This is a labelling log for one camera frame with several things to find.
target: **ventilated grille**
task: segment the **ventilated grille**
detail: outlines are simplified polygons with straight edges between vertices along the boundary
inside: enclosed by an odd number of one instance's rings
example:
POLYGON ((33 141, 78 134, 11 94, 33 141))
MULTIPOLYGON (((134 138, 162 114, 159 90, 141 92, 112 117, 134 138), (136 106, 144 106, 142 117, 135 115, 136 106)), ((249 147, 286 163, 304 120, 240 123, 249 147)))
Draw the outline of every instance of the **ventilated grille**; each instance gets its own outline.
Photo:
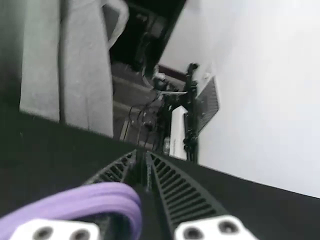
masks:
POLYGON ((197 97, 202 115, 198 123, 199 132, 219 111, 219 102, 215 77, 212 77, 203 91, 197 97))
POLYGON ((227 211, 197 182, 154 153, 154 178, 167 212, 171 232, 183 222, 227 214, 227 211))

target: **black clamp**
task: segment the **black clamp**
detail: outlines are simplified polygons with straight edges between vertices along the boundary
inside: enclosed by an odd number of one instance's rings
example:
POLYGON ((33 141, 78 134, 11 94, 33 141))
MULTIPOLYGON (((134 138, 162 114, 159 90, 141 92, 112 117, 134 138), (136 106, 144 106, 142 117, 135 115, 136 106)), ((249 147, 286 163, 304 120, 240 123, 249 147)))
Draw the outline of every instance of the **black clamp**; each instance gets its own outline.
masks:
POLYGON ((186 98, 186 110, 184 114, 185 139, 184 150, 186 151, 187 161, 198 163, 198 113, 197 113, 197 85, 193 80, 195 70, 199 67, 196 63, 190 63, 186 72, 186 83, 184 91, 186 98))

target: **black surface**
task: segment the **black surface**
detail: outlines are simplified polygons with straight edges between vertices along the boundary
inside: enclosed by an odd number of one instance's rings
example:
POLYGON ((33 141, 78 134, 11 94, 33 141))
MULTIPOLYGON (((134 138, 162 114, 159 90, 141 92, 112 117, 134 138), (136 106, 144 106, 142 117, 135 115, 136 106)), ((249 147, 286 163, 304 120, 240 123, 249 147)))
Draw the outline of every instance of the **black surface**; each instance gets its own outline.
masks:
MULTIPOLYGON (((81 185, 133 145, 62 127, 0 106, 0 216, 81 185)), ((317 239, 320 199, 172 160, 260 240, 317 239)), ((154 205, 142 195, 141 239, 162 239, 154 205)))

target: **screw hole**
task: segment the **screw hole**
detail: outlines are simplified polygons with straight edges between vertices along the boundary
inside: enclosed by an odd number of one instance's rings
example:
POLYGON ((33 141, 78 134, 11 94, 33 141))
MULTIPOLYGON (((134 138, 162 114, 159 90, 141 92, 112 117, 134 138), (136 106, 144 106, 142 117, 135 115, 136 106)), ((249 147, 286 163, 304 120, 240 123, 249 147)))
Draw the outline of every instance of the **screw hole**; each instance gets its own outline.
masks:
POLYGON ((34 240, 47 240, 51 237, 53 232, 54 232, 54 230, 50 226, 42 227, 34 233, 33 239, 34 240))
POLYGON ((70 240, 89 240, 89 238, 90 233, 85 229, 80 229, 71 235, 70 240))
POLYGON ((237 225, 231 221, 223 221, 219 224, 219 229, 224 234, 235 234, 239 232, 237 225))
POLYGON ((188 227, 183 232, 184 238, 188 240, 198 240, 204 237, 203 233, 195 227, 188 227))

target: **cable bundle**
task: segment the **cable bundle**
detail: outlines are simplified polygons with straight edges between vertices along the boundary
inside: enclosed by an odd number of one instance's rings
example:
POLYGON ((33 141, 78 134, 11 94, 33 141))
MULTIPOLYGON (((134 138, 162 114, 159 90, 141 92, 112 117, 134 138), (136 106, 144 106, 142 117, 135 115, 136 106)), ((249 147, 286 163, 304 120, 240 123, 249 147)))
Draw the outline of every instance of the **cable bundle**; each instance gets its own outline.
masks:
POLYGON ((118 213, 128 218, 131 236, 138 240, 142 228, 141 202, 137 193, 119 182, 80 186, 48 196, 0 218, 0 240, 32 219, 72 220, 99 213, 118 213))

